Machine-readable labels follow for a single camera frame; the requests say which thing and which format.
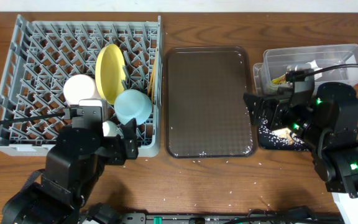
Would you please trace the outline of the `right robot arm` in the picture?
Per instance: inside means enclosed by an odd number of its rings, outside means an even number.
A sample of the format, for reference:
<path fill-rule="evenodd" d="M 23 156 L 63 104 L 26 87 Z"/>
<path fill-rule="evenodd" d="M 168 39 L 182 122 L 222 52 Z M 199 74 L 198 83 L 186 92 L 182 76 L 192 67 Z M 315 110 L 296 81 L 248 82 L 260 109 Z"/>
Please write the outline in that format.
<path fill-rule="evenodd" d="M 341 64 L 315 69 L 289 67 L 284 80 L 290 87 L 275 95 L 244 94 L 254 126 L 269 130 L 288 128 L 306 145 L 314 169 L 332 193 L 345 223 L 358 223 L 358 97 L 341 82 L 315 85 L 315 76 L 340 68 Z"/>

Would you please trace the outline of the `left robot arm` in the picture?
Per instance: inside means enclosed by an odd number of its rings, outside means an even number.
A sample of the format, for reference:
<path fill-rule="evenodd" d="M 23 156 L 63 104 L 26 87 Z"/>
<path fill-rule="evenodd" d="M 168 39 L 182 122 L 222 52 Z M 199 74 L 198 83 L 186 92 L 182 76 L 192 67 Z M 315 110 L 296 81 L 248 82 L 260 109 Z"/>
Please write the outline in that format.
<path fill-rule="evenodd" d="M 103 134 L 101 106 L 74 106 L 61 113 L 71 125 L 60 130 L 46 156 L 45 168 L 34 171 L 7 201 L 2 223 L 121 223 L 122 215 L 98 203 L 85 212 L 93 187 L 105 166 L 122 166 L 139 155 L 134 118 L 122 134 Z"/>

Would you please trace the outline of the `yellow round plate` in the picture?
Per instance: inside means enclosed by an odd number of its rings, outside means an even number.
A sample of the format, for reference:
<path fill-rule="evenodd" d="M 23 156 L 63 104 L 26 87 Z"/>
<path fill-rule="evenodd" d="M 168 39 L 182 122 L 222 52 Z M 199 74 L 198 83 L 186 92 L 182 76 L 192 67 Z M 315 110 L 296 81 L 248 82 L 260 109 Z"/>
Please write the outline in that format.
<path fill-rule="evenodd" d="M 117 96 L 124 91 L 122 81 L 126 80 L 123 54 L 117 45 L 103 47 L 98 54 L 95 68 L 95 82 L 100 97 L 113 105 Z"/>

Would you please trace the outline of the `white pink bowl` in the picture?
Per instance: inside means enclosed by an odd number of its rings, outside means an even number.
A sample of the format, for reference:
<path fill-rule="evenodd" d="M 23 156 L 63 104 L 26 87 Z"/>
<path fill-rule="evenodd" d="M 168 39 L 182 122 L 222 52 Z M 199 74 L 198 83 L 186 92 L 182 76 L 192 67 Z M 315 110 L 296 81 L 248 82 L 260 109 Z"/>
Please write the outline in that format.
<path fill-rule="evenodd" d="M 68 106 L 78 105 L 80 100 L 100 98 L 95 80 L 84 74 L 69 78 L 63 86 L 63 95 Z"/>

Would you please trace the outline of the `green orange snack wrapper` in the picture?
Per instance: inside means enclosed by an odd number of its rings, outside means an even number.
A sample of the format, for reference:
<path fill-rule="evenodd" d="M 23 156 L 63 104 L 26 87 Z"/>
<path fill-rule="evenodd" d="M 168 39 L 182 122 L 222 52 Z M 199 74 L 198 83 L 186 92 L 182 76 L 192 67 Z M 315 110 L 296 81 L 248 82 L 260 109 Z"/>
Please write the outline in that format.
<path fill-rule="evenodd" d="M 286 83 L 287 83 L 286 75 L 284 74 L 284 75 L 282 75 L 282 76 L 280 76 L 280 77 L 278 77 L 278 78 L 273 79 L 273 80 L 272 80 L 272 83 L 273 83 L 274 85 L 286 84 Z"/>

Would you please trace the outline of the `wooden chopstick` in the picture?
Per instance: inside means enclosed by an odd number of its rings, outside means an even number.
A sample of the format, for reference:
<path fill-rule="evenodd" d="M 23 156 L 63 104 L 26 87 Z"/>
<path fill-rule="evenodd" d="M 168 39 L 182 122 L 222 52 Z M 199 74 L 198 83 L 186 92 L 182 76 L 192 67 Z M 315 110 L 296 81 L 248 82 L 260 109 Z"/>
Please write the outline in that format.
<path fill-rule="evenodd" d="M 155 54 L 155 58 L 156 58 L 156 59 L 158 59 L 158 53 L 159 53 L 158 48 L 156 48 L 156 54 Z M 155 80 L 156 80 L 157 68 L 158 68 L 158 63 L 156 62 L 154 83 L 153 83 L 153 88 L 152 88 L 152 94 L 151 94 L 151 96 L 150 96 L 150 99 L 151 99 L 152 104 L 154 103 Z"/>
<path fill-rule="evenodd" d="M 154 77 L 155 77 L 156 61 L 157 61 L 157 59 L 155 58 L 154 63 L 153 63 L 152 73 L 150 75 L 148 90 L 147 90 L 147 95 L 148 96 L 151 96 L 151 94 L 152 94 L 152 88 L 153 88 Z"/>

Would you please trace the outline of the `light blue bowl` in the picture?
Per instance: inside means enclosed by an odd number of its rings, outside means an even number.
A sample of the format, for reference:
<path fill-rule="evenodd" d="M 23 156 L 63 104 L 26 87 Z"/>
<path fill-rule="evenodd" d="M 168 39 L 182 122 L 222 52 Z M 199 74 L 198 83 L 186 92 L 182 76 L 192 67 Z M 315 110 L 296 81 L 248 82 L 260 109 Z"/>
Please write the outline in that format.
<path fill-rule="evenodd" d="M 137 125 L 146 122 L 152 113 L 149 97 L 138 90 L 125 90 L 115 99 L 114 110 L 121 124 L 136 119 Z"/>

